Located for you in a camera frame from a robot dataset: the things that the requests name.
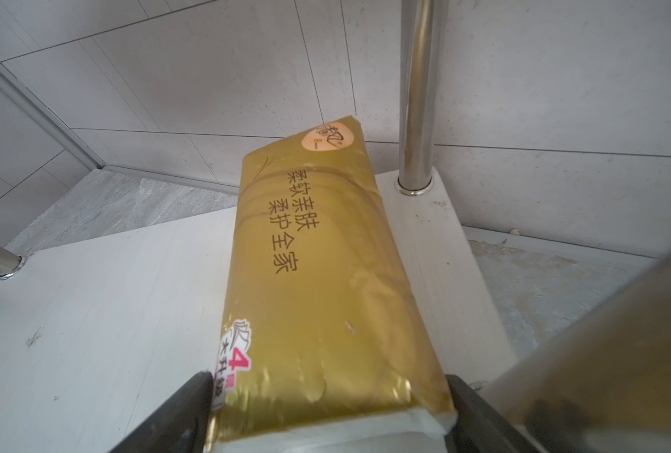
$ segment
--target white label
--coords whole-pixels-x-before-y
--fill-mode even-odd
[[[219,410],[225,404],[225,396],[237,385],[237,372],[250,371],[251,360],[247,355],[250,348],[250,322],[236,320],[220,340],[220,353],[214,372],[214,392],[212,410]]]

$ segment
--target red number 4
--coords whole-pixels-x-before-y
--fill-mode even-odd
[[[235,371],[235,369],[247,371],[250,369],[250,358],[247,357],[247,354],[240,351],[239,348],[234,348],[232,350],[232,358],[230,359],[228,365],[232,371]]]

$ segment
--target yellow plastic packaging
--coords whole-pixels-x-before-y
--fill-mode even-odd
[[[210,444],[443,436],[455,421],[358,121],[245,156]]]

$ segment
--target orange circular logo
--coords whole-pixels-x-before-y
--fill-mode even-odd
[[[301,144],[308,151],[334,151],[343,149],[353,143],[354,137],[342,122],[326,122],[308,132]]]

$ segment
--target gray marble tile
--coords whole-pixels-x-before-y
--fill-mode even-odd
[[[96,169],[6,248],[30,254],[236,204],[233,195]]]
[[[474,240],[469,245],[518,359],[643,270]]]

